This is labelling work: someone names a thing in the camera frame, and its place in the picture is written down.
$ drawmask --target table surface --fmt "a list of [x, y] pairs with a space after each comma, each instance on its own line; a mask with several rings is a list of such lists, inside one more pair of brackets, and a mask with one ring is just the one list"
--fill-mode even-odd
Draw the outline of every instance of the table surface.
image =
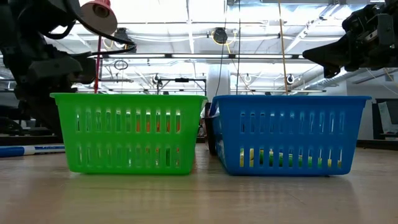
[[231, 177], [204, 144], [189, 176], [85, 175], [64, 154], [0, 159], [0, 223], [398, 223], [398, 152], [341, 177]]

